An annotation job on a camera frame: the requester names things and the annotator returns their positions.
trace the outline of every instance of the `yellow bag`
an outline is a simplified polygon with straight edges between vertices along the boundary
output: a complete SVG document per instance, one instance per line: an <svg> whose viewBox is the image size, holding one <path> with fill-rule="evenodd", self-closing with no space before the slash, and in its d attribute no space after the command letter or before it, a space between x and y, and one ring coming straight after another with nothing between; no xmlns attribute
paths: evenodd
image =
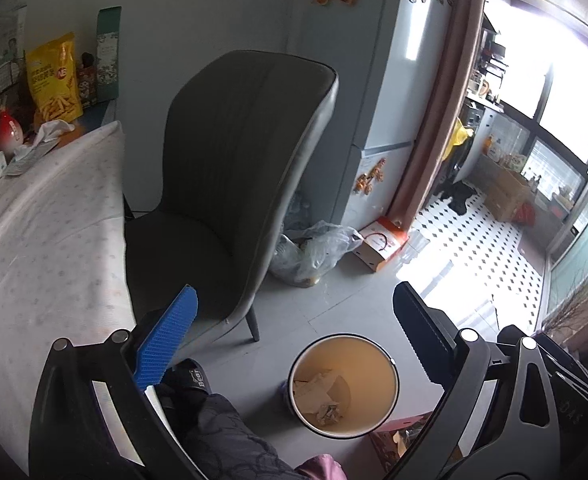
<svg viewBox="0 0 588 480"><path fill-rule="evenodd" d="M76 65L74 33L45 43L27 54L29 91L45 122L68 123L82 115Z"/></svg>
<svg viewBox="0 0 588 480"><path fill-rule="evenodd" d="M448 140L448 145L445 148L445 153L443 153L443 157L440 160L448 158L454 146L460 146L472 135L474 135L474 130L472 128L463 128L463 123L457 117L452 134L450 135L450 140Z"/></svg>

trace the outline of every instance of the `gray armchair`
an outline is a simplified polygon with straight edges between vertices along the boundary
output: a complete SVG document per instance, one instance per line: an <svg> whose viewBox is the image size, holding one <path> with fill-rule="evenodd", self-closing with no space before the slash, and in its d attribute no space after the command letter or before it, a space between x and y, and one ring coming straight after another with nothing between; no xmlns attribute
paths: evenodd
<svg viewBox="0 0 588 480"><path fill-rule="evenodd" d="M174 98L160 205L125 224L125 241L137 320L168 306L186 283L196 289L199 314L175 359L243 318L259 340L251 304L337 91L328 66L237 51L210 63Z"/></svg>

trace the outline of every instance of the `chair leg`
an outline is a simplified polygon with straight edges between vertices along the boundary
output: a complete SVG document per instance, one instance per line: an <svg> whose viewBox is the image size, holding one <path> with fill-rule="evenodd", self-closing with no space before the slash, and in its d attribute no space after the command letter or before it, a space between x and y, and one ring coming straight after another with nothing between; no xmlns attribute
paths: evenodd
<svg viewBox="0 0 588 480"><path fill-rule="evenodd" d="M258 321L256 321L256 313L254 312L253 306L250 307L245 319L247 320L247 325L250 327L251 336L254 342L257 343L261 340L261 334L258 332Z"/></svg>

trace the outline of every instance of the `chair backrest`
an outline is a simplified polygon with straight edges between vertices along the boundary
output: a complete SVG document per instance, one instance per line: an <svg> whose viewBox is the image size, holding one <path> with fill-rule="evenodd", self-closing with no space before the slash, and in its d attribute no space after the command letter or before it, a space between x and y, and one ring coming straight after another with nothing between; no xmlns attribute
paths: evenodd
<svg viewBox="0 0 588 480"><path fill-rule="evenodd" d="M250 301L337 90L326 65L235 51L207 65L171 103L160 209L215 232Z"/></svg>

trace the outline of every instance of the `wall decoration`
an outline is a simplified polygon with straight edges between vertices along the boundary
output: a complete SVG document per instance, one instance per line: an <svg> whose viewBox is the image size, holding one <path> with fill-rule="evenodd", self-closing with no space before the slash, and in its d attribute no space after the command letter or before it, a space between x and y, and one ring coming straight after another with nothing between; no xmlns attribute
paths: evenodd
<svg viewBox="0 0 588 480"><path fill-rule="evenodd" d="M369 173L363 173L356 179L354 185L354 193L360 193L361 191L369 195L374 189L374 182L383 182L385 174L383 174L383 166L385 165L385 158L381 158Z"/></svg>

